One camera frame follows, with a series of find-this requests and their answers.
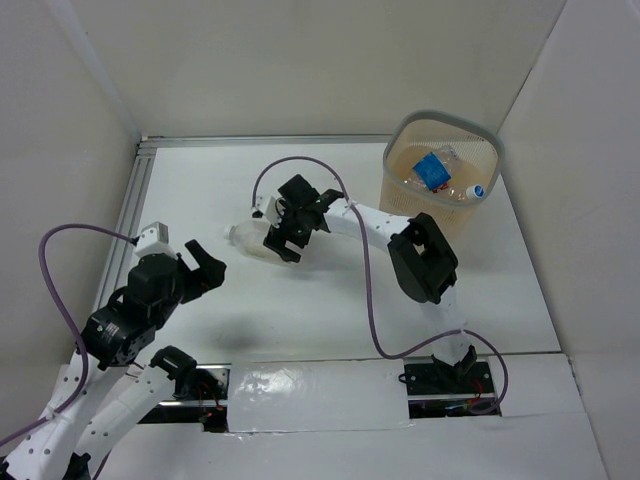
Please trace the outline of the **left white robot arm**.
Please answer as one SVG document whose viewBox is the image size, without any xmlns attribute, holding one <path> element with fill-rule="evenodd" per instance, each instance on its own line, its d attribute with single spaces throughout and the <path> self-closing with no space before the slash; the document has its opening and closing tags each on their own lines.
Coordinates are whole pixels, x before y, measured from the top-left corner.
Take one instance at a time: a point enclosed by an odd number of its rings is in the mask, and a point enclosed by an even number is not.
<svg viewBox="0 0 640 480">
<path fill-rule="evenodd" d="M 85 349 L 72 357 L 44 412 L 1 463 L 4 479 L 88 479 L 122 439 L 159 402 L 189 397 L 197 362 L 174 346 L 158 350 L 114 400 L 106 398 L 138 354 L 180 305 L 220 287 L 226 265 L 197 241 L 186 243 L 197 263 L 180 254 L 149 253 L 127 282 L 87 320 Z"/>
</svg>

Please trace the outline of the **aluminium frame rail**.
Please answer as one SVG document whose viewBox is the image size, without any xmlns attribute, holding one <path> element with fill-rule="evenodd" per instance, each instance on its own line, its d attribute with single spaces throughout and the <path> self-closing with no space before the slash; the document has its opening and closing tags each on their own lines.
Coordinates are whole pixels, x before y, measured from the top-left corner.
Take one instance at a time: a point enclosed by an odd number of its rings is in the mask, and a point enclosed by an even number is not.
<svg viewBox="0 0 640 480">
<path fill-rule="evenodd" d="M 155 139 L 135 160 L 119 229 L 154 221 L 176 249 L 191 239 L 226 263 L 224 284 L 178 309 L 175 322 L 358 318 L 365 313 L 362 250 L 342 235 L 315 233 L 297 266 L 250 259 L 223 238 L 247 220 L 253 191 L 272 194 L 295 174 L 324 190 L 345 184 L 356 201 L 378 203 L 383 138 L 249 137 Z"/>
</svg>

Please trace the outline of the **blue label plastic bottle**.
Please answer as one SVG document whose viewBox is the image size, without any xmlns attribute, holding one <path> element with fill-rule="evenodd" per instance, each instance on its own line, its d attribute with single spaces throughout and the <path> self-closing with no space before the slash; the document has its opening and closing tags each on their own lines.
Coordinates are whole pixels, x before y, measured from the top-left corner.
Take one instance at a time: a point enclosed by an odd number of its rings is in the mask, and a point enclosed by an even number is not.
<svg viewBox="0 0 640 480">
<path fill-rule="evenodd" d="M 423 156 L 410 170 L 404 184 L 437 193 L 449 187 L 463 161 L 451 145 L 444 145 Z"/>
</svg>

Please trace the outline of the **beige mesh waste bin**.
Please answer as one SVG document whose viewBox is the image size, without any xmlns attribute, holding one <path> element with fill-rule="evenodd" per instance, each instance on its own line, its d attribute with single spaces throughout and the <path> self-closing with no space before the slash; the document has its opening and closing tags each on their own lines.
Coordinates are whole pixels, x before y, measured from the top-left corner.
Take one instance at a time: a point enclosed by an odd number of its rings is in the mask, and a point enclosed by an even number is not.
<svg viewBox="0 0 640 480">
<path fill-rule="evenodd" d="M 407 115 L 382 159 L 379 207 L 414 217 L 429 214 L 455 238 L 492 192 L 504 162 L 497 135 L 437 110 Z"/>
</svg>

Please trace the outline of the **glossy white tape sheet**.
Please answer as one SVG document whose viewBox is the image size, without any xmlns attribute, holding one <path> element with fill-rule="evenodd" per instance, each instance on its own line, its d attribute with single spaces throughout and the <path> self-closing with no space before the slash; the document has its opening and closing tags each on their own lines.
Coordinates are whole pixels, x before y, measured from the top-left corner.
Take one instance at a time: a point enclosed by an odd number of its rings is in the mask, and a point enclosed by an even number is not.
<svg viewBox="0 0 640 480">
<path fill-rule="evenodd" d="M 245 363 L 231 368 L 233 433 L 379 431 L 410 424 L 400 360 Z"/>
</svg>

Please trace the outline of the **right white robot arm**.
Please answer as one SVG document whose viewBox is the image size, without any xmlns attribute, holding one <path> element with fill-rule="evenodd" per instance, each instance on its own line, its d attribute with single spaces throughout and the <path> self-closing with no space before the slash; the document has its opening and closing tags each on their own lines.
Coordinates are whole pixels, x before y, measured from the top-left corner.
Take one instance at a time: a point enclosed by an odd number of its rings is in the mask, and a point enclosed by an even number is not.
<svg viewBox="0 0 640 480">
<path fill-rule="evenodd" d="M 463 333 L 457 312 L 455 284 L 459 261 L 435 220 L 426 213 L 415 217 L 394 215 L 360 205 L 347 193 L 328 189 L 319 193 L 297 174 L 283 184 L 279 196 L 252 193 L 252 215 L 264 217 L 270 227 L 263 245 L 285 263 L 297 263 L 301 255 L 288 247 L 305 248 L 315 231 L 340 234 L 362 242 L 365 305 L 372 342 L 388 360 L 404 359 L 418 350 L 444 340 L 433 350 L 436 379 L 448 392 L 460 391 L 471 379 L 477 360 L 475 348 Z M 370 250 L 389 255 L 397 284 L 416 302 L 436 328 L 436 334 L 408 350 L 390 354 L 377 335 Z"/>
</svg>

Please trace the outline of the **large clear square bottle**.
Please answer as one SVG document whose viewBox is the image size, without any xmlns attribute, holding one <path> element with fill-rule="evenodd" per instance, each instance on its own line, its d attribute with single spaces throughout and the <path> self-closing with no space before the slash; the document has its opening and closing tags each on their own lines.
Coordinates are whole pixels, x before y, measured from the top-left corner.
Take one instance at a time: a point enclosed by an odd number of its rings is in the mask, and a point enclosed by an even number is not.
<svg viewBox="0 0 640 480">
<path fill-rule="evenodd" d="M 263 242 L 271 225 L 250 219 L 224 229 L 225 240 L 242 255 L 255 260 L 284 264 L 280 256 L 264 246 Z"/>
</svg>

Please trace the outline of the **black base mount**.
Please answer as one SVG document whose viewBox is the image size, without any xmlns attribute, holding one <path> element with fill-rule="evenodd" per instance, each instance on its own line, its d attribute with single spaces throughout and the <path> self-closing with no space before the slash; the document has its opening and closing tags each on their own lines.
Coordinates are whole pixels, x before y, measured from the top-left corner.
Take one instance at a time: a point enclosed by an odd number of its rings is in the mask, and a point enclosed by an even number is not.
<svg viewBox="0 0 640 480">
<path fill-rule="evenodd" d="M 406 388 L 409 418 L 460 418 L 500 415 L 493 404 L 499 396 L 487 361 L 477 361 L 459 382 L 445 378 L 431 360 L 408 361 L 398 375 Z"/>
<path fill-rule="evenodd" d="M 207 433 L 227 433 L 230 373 L 229 364 L 198 365 L 187 393 L 161 401 L 139 423 L 192 425 Z"/>
</svg>

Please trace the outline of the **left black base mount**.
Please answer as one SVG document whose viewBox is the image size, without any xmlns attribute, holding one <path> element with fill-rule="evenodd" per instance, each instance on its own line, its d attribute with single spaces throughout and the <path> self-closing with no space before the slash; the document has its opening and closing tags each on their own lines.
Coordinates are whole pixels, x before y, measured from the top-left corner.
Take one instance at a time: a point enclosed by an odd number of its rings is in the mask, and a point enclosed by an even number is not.
<svg viewBox="0 0 640 480">
<path fill-rule="evenodd" d="M 198 365 L 187 393 L 161 401 L 139 423 L 192 425 L 207 433 L 227 433 L 230 373 L 229 364 Z"/>
</svg>

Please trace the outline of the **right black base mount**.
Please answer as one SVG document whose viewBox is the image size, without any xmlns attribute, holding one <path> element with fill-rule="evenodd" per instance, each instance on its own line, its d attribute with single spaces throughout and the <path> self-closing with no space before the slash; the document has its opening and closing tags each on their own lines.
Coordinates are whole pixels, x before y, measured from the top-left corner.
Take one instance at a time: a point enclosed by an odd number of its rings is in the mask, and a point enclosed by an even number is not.
<svg viewBox="0 0 640 480">
<path fill-rule="evenodd" d="M 487 361 L 477 361 L 459 382 L 445 378 L 431 360 L 408 361 L 398 375 L 406 388 L 409 418 L 460 418 L 500 415 L 493 404 L 499 396 Z"/>
</svg>

